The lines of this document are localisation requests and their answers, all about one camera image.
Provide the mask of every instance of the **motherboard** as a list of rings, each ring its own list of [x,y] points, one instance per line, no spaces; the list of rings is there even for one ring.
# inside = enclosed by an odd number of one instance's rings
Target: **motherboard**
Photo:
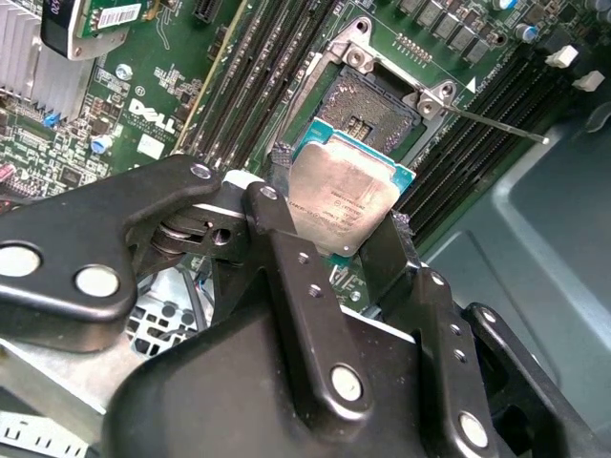
[[[610,28],[594,0],[0,0],[0,194],[174,154],[293,167],[298,230],[360,311],[383,215],[425,242],[598,88]]]

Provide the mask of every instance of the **silver rivet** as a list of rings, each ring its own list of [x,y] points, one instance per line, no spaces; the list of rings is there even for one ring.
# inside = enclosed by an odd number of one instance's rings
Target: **silver rivet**
[[[342,365],[331,369],[331,382],[335,391],[347,401],[356,401],[363,394],[363,387],[357,375]]]
[[[481,314],[490,323],[496,323],[496,317],[492,313],[490,313],[488,310],[482,310]]]
[[[105,265],[85,267],[74,279],[81,292],[96,298],[108,298],[118,289],[116,273]]]
[[[118,64],[115,69],[115,75],[118,79],[129,81],[134,76],[134,71],[127,64]]]
[[[266,196],[267,198],[271,198],[272,200],[276,200],[278,195],[276,194],[276,190],[274,188],[270,188],[269,186],[264,186],[261,188],[261,194]]]
[[[191,166],[191,173],[201,179],[208,179],[212,176],[212,172],[203,164],[193,164]]]
[[[40,256],[25,246],[0,248],[0,275],[25,277],[40,266]]]
[[[439,276],[439,274],[437,274],[436,272],[431,272],[431,277],[432,280],[437,283],[439,286],[443,286],[444,284],[446,284],[443,279],[441,278],[441,276]]]
[[[460,427],[462,427],[465,436],[471,443],[479,448],[488,446],[488,436],[486,430],[471,413],[463,412],[460,414]]]

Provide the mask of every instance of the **metal rod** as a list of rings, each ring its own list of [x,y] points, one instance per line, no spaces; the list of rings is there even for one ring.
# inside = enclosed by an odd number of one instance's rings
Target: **metal rod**
[[[456,115],[467,117],[472,119],[473,121],[481,122],[482,124],[486,124],[491,127],[495,127],[500,129],[501,131],[508,132],[509,134],[523,136],[524,138],[529,138],[537,143],[541,143],[542,145],[547,145],[550,142],[550,139],[547,136],[533,134],[531,132],[522,131],[521,129],[513,126],[509,126],[499,121],[494,121],[493,119],[489,119],[488,117],[480,116],[479,114],[464,112],[455,108],[451,105],[444,105],[444,108],[449,112],[452,112]]]

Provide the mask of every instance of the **grey plastic panel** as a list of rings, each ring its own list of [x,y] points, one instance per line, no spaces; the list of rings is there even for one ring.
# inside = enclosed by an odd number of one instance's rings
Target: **grey plastic panel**
[[[423,257],[500,313],[611,447],[611,130],[550,131]]]

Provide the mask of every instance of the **white connector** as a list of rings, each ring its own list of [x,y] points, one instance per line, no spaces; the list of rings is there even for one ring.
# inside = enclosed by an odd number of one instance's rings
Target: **white connector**
[[[577,51],[571,45],[563,46],[560,51],[549,55],[545,59],[545,63],[550,67],[566,69],[573,63],[578,54],[579,51]]]
[[[581,91],[592,93],[600,86],[602,81],[604,81],[604,75],[598,70],[593,70],[586,76],[582,76],[580,79],[576,80],[573,86]]]

